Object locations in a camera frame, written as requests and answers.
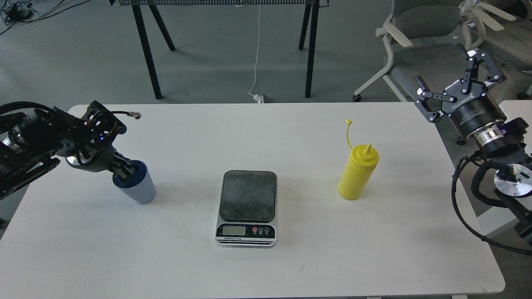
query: gray chair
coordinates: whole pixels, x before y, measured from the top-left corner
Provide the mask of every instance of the gray chair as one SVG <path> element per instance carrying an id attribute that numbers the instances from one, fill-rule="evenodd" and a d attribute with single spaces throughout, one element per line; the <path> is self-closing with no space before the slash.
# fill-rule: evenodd
<path id="1" fill-rule="evenodd" d="M 484 0 L 484 2 L 499 9 L 521 5 L 522 10 L 526 11 L 524 18 L 517 17 L 515 21 L 495 16 L 494 19 L 504 27 L 504 30 L 488 29 L 486 32 L 486 29 L 475 26 L 472 35 L 484 40 L 480 45 L 482 50 L 524 73 L 532 74 L 532 22 L 530 22 L 532 3 L 530 0 Z M 524 99 L 530 95 L 532 95 L 532 85 L 526 92 L 520 92 L 518 98 Z"/>
<path id="2" fill-rule="evenodd" d="M 452 33 L 462 22 L 461 0 L 394 0 L 392 13 L 377 29 L 388 55 L 386 65 L 358 88 L 353 101 L 359 102 L 361 93 L 379 78 L 383 78 L 401 101 L 417 98 L 419 88 L 416 76 L 424 78 L 434 92 L 441 92 L 461 78 L 466 61 L 451 43 L 417 46 L 411 40 L 424 37 L 442 37 Z M 403 48 L 394 51 L 392 44 Z"/>

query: black table leg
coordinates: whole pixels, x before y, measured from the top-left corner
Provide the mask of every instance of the black table leg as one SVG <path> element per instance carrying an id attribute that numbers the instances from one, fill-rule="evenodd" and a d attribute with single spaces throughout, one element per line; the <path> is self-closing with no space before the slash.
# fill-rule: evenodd
<path id="1" fill-rule="evenodd" d="M 159 80 L 157 79 L 157 72 L 155 72 L 155 65 L 153 64 L 152 51 L 149 48 L 148 35 L 146 34 L 146 27 L 144 26 L 144 20 L 142 19 L 142 12 L 139 5 L 132 5 L 133 15 L 135 16 L 135 22 L 137 23 L 138 35 L 140 37 L 140 43 L 142 44 L 142 50 L 144 51 L 144 59 L 146 59 L 146 65 L 148 66 L 149 78 L 152 81 L 153 93 L 156 99 L 162 99 L 161 87 L 159 87 Z"/>
<path id="2" fill-rule="evenodd" d="M 159 13 L 157 6 L 149 5 L 149 9 L 152 11 L 153 17 L 155 18 L 157 25 L 159 25 L 159 29 L 161 30 L 161 33 L 163 34 L 164 40 L 166 40 L 167 42 L 168 48 L 170 49 L 170 51 L 175 51 L 176 47 L 173 45 L 172 39 L 170 38 L 170 35 L 168 34 L 168 30 L 166 29 L 166 26 L 164 25 L 163 18 L 161 18 L 161 14 Z"/>
<path id="3" fill-rule="evenodd" d="M 318 31 L 318 11 L 320 10 L 320 0 L 312 4 L 312 14 L 310 20 L 310 37 L 309 37 L 309 61 L 306 66 L 306 86 L 305 97 L 310 97 L 312 90 L 312 72 L 314 71 L 314 51 L 316 50 L 316 32 Z"/>
<path id="4" fill-rule="evenodd" d="M 303 49 L 305 44 L 306 30 L 309 27 L 309 18 L 310 18 L 310 8 L 312 4 L 305 5 L 305 13 L 303 14 L 303 25 L 301 26 L 301 36 L 300 36 L 300 50 Z"/>

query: yellow bottle cap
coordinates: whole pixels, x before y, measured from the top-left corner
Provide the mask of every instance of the yellow bottle cap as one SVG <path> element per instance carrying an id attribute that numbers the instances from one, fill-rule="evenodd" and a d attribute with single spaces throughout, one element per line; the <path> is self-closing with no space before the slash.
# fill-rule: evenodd
<path id="1" fill-rule="evenodd" d="M 349 164 L 361 171 L 372 171 L 377 162 L 379 162 L 379 153 L 371 143 L 357 145 L 349 156 Z"/>

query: black cable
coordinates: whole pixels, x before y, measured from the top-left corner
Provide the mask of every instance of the black cable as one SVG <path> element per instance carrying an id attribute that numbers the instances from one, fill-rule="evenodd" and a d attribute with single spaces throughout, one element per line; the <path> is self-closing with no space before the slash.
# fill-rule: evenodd
<path id="1" fill-rule="evenodd" d="M 53 16 L 55 16 L 55 15 L 58 15 L 58 14 L 64 12 L 64 11 L 67 11 L 67 10 L 73 8 L 73 7 L 79 6 L 79 5 L 81 5 L 81 4 L 85 4 L 85 3 L 89 2 L 89 1 L 90 1 L 90 0 L 85 0 L 85 1 L 83 1 L 83 2 L 81 2 L 81 3 L 78 3 L 78 4 L 75 4 L 75 5 L 69 6 L 69 7 L 65 8 L 65 9 L 63 9 L 62 11 L 56 12 L 56 13 L 51 14 L 51 15 L 47 15 L 47 16 L 45 16 L 44 18 L 37 18 L 37 19 L 35 19 L 35 20 L 25 21 L 25 22 L 19 22 L 19 23 L 27 24 L 27 23 L 37 22 L 37 21 L 40 21 L 40 20 L 45 20 L 45 19 L 51 18 L 51 17 L 53 17 Z"/>
<path id="2" fill-rule="evenodd" d="M 6 31 L 8 31 L 9 29 L 11 29 L 11 27 L 13 27 L 13 25 L 15 25 L 15 23 L 11 24 L 11 26 L 9 26 L 6 30 L 0 32 L 0 35 L 6 33 Z"/>
<path id="3" fill-rule="evenodd" d="M 52 9 L 50 9 L 49 11 L 45 12 L 43 15 L 47 15 L 51 12 L 53 12 L 54 10 L 56 10 L 59 6 L 61 6 L 61 4 L 63 4 L 63 2 L 65 2 L 65 0 L 61 0 L 59 3 L 57 3 Z M 44 19 L 43 17 L 38 17 L 36 18 L 35 20 L 30 20 L 30 21 L 22 21 L 22 22 L 18 22 L 20 24 L 27 24 L 27 23 L 32 23 L 32 22 L 35 22 L 35 21 L 39 21 L 39 20 L 42 20 Z"/>
<path id="4" fill-rule="evenodd" d="M 110 111 L 112 114 L 127 114 L 129 115 L 129 112 L 127 111 Z"/>
<path id="5" fill-rule="evenodd" d="M 523 250 L 523 249 L 512 247 L 512 246 L 507 246 L 499 242 L 493 241 L 492 239 L 482 235 L 481 233 L 477 232 L 472 227 L 470 227 L 469 224 L 467 224 L 467 222 L 462 217 L 462 214 L 460 213 L 460 210 L 458 209 L 458 204 L 456 203 L 456 182 L 458 181 L 458 178 L 460 174 L 462 173 L 462 171 L 464 170 L 464 168 L 466 168 L 467 164 L 471 162 L 472 160 L 474 160 L 475 158 L 476 158 L 475 155 L 473 155 L 472 157 L 466 156 L 466 157 L 461 158 L 456 164 L 456 168 L 454 170 L 454 175 L 453 175 L 453 182 L 451 185 L 451 200 L 453 202 L 453 208 L 454 208 L 454 211 L 456 212 L 456 215 L 458 216 L 462 224 L 465 226 L 465 228 L 467 228 L 473 235 L 475 235 L 477 238 L 481 239 L 482 241 L 487 242 L 488 244 L 491 244 L 493 246 L 497 246 L 502 249 L 512 251 L 512 252 L 516 252 L 516 253 L 520 253 L 524 255 L 532 255 L 532 251 Z"/>

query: wire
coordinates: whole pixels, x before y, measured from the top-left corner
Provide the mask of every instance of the wire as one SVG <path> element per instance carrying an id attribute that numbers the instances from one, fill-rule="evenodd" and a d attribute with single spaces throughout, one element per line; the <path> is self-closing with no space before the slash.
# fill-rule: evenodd
<path id="1" fill-rule="evenodd" d="M 83 1 L 83 2 L 81 2 L 81 3 L 78 3 L 78 4 L 75 4 L 75 5 L 69 6 L 69 7 L 65 8 L 65 9 L 63 9 L 63 10 L 61 10 L 61 11 L 59 11 L 59 12 L 56 12 L 56 13 L 51 14 L 51 15 L 48 15 L 49 13 L 55 11 L 55 10 L 56 10 L 57 8 L 59 8 L 60 6 L 72 2 L 72 0 L 69 0 L 68 2 L 64 2 L 64 0 L 61 0 L 61 2 L 59 2 L 54 8 L 52 8 L 52 9 L 49 10 L 48 12 L 44 13 L 42 16 L 40 16 L 40 17 L 38 17 L 38 18 L 36 18 L 36 19 L 34 19 L 34 20 L 31 20 L 31 21 L 24 21 L 24 22 L 18 22 L 18 23 L 19 23 L 19 24 L 27 24 L 27 23 L 33 23 L 33 22 L 37 22 L 37 21 L 41 21 L 41 20 L 45 20 L 45 19 L 51 18 L 51 17 L 53 17 L 53 16 L 55 16 L 55 15 L 58 15 L 58 14 L 64 12 L 64 11 L 67 11 L 67 10 L 73 8 L 73 7 L 79 6 L 79 5 L 81 5 L 81 4 L 85 4 L 85 3 L 89 2 L 89 1 L 90 1 L 90 0 L 85 0 L 85 1 Z"/>
<path id="2" fill-rule="evenodd" d="M 523 250 L 523 249 L 512 247 L 512 246 L 507 246 L 499 242 L 493 241 L 492 239 L 482 235 L 481 233 L 477 232 L 472 227 L 470 227 L 469 224 L 467 224 L 467 222 L 462 217 L 462 214 L 460 213 L 460 210 L 458 209 L 458 204 L 456 203 L 456 182 L 458 181 L 458 178 L 460 174 L 462 173 L 462 171 L 464 170 L 464 168 L 466 168 L 467 164 L 469 162 L 472 162 L 475 158 L 477 158 L 478 155 L 479 153 L 477 152 L 472 157 L 465 156 L 461 158 L 456 164 L 456 168 L 454 170 L 454 175 L 453 175 L 453 182 L 451 185 L 451 200 L 453 202 L 453 208 L 454 208 L 454 211 L 456 212 L 456 215 L 458 216 L 462 224 L 465 226 L 465 228 L 467 228 L 473 235 L 475 235 L 477 238 L 481 239 L 482 241 L 487 242 L 488 244 L 491 244 L 493 246 L 512 251 L 512 252 L 516 252 L 516 253 L 520 253 L 524 255 L 532 255 L 532 251 Z"/>
<path id="3" fill-rule="evenodd" d="M 251 94 L 251 92 L 255 89 L 255 85 L 257 84 L 257 62 L 259 61 L 259 45 L 261 44 L 261 5 L 259 4 L 259 38 L 257 41 L 257 56 L 255 58 L 255 69 L 253 70 L 253 74 L 255 76 L 255 81 L 253 82 L 253 87 L 247 92 L 250 96 L 254 96 Z"/>
<path id="4" fill-rule="evenodd" d="M 15 25 L 15 23 L 11 24 L 11 26 L 9 26 L 6 30 L 0 32 L 0 35 L 6 33 L 9 29 L 11 29 L 11 27 L 13 27 L 13 25 Z"/>

